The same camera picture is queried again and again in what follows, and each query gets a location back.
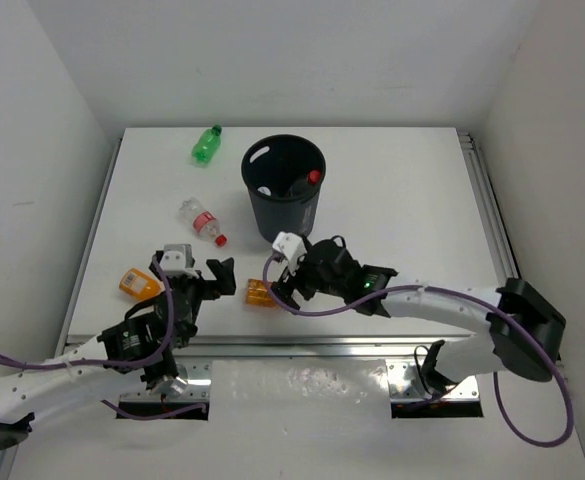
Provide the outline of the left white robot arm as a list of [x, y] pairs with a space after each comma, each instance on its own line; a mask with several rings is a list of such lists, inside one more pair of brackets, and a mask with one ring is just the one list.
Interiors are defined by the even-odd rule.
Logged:
[[155, 253], [150, 269], [163, 283], [156, 296], [133, 305], [123, 320], [84, 344], [40, 364], [22, 364], [0, 355], [14, 373], [0, 377], [0, 451], [26, 440], [34, 426], [89, 401], [144, 389], [175, 400], [188, 377], [173, 355], [188, 346], [205, 301], [236, 292], [234, 260], [209, 259], [213, 277], [203, 278], [193, 261], [175, 268], [176, 253]]

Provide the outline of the orange bottle brown cap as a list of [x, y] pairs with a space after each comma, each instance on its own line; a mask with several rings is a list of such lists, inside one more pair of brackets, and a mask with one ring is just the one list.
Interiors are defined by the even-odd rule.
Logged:
[[249, 306], [277, 308], [277, 303], [268, 293], [268, 287], [262, 280], [249, 279], [246, 283], [245, 303]]

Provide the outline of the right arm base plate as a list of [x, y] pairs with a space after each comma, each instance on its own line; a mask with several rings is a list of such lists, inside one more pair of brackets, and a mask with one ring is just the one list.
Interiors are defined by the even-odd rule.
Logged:
[[478, 382], [471, 376], [442, 392], [425, 387], [415, 360], [409, 357], [386, 360], [387, 384], [393, 419], [482, 418]]

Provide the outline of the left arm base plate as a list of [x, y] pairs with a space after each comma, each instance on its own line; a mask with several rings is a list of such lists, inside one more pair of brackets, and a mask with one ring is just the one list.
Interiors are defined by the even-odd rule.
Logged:
[[170, 413], [166, 420], [207, 421], [211, 397], [212, 362], [206, 359], [177, 361], [179, 376], [153, 390], [130, 392], [119, 397], [126, 414], [153, 417]]

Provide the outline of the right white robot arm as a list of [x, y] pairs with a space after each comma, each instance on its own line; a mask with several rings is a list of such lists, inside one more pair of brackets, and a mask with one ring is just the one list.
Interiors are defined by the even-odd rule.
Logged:
[[435, 286], [392, 268], [359, 263], [341, 236], [311, 243], [281, 232], [272, 249], [274, 260], [286, 266], [269, 291], [295, 315], [307, 314], [296, 295], [309, 301], [324, 294], [343, 300], [343, 311], [415, 318], [468, 331], [464, 340], [439, 340], [429, 347], [420, 382], [432, 395], [474, 375], [508, 371], [539, 383], [555, 376], [566, 320], [523, 279], [509, 278], [492, 288]]

